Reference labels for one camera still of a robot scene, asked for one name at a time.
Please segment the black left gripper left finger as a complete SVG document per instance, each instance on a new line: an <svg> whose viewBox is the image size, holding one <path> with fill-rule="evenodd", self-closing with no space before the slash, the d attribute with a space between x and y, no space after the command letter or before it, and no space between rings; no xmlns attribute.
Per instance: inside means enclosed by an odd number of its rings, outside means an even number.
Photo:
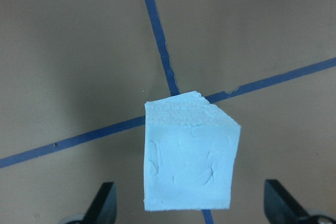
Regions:
<svg viewBox="0 0 336 224"><path fill-rule="evenodd" d="M117 194L114 182L101 185L81 223L115 223L117 218Z"/></svg>

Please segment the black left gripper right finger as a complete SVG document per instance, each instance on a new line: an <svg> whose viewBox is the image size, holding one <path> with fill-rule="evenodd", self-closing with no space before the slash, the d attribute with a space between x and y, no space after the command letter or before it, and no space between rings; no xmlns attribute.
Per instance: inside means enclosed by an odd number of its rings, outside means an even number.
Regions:
<svg viewBox="0 0 336 224"><path fill-rule="evenodd" d="M318 223L276 179L265 180L264 213L272 224Z"/></svg>

